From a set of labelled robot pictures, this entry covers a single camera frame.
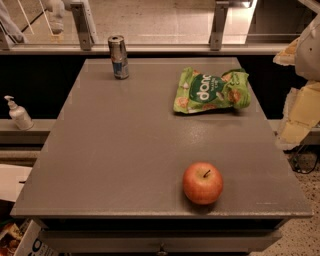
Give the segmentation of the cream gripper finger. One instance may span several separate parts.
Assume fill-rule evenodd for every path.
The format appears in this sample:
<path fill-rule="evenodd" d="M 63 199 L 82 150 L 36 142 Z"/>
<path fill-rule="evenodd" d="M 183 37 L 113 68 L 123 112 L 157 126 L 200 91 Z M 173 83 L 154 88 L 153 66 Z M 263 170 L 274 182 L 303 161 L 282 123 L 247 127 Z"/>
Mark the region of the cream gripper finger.
<path fill-rule="evenodd" d="M 298 41 L 299 38 L 294 39 L 285 49 L 277 53 L 273 58 L 273 62 L 282 66 L 294 66 Z"/>
<path fill-rule="evenodd" d="M 275 144 L 281 150 L 298 146 L 320 122 L 320 82 L 308 81 L 301 89 L 291 88 L 283 107 Z"/>

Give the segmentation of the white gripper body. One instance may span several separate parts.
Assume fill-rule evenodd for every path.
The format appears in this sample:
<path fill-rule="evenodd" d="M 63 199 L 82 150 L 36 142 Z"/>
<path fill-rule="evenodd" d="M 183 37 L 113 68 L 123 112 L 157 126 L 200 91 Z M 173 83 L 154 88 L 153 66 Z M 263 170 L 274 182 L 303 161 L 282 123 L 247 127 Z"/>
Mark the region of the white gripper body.
<path fill-rule="evenodd" d="M 300 35 L 295 53 L 295 72 L 307 80 L 320 81 L 320 14 Z"/>

